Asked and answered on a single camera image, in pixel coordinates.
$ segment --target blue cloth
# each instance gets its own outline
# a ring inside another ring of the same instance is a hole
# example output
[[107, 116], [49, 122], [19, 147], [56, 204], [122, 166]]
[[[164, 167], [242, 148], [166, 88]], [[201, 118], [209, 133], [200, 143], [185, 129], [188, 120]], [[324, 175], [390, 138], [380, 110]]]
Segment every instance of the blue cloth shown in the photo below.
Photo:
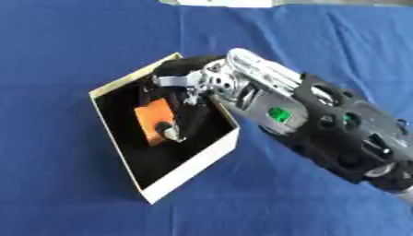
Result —
[[176, 51], [253, 50], [413, 121], [413, 9], [0, 3], [0, 235], [411, 235], [395, 197], [298, 157], [238, 117], [236, 150], [139, 200], [88, 91]]

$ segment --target open box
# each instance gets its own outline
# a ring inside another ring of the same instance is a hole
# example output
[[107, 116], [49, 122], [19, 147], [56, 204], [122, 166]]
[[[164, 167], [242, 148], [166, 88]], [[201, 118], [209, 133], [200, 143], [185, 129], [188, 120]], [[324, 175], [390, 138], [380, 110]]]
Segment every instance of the open box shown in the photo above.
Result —
[[89, 93], [133, 184], [150, 204], [235, 149], [240, 130], [230, 113], [209, 99], [211, 112], [194, 136], [149, 147], [134, 113], [135, 91], [156, 67], [178, 58], [174, 53]]

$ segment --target robotic hand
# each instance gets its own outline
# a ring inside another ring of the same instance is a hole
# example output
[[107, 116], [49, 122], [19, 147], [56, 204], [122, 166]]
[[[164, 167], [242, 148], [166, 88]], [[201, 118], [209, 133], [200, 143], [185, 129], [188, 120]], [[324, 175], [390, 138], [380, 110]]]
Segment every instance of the robotic hand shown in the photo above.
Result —
[[232, 49], [226, 57], [169, 61], [154, 75], [159, 87], [185, 88], [185, 104], [197, 106], [212, 94], [318, 166], [413, 203], [413, 140], [407, 122], [348, 90], [244, 49]]

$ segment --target black arm casing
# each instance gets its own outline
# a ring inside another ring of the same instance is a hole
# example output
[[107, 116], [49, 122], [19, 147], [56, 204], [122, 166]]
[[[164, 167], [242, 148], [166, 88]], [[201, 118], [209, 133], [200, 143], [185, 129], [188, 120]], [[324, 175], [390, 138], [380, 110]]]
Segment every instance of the black arm casing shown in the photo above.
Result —
[[[401, 191], [413, 184], [412, 136], [405, 122], [395, 121], [365, 99], [304, 74], [293, 97], [309, 113], [308, 122], [291, 136], [276, 139], [317, 165], [350, 181], [370, 181], [385, 191]], [[336, 101], [322, 103], [313, 93], [317, 87]], [[367, 171], [394, 163], [387, 174], [370, 178]]]

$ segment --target green light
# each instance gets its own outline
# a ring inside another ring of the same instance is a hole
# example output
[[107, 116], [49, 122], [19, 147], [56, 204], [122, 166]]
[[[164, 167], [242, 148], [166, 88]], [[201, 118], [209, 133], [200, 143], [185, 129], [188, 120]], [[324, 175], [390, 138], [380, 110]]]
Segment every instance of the green light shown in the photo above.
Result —
[[273, 107], [268, 110], [268, 115], [271, 116], [276, 122], [285, 123], [291, 116], [291, 114], [279, 107]]

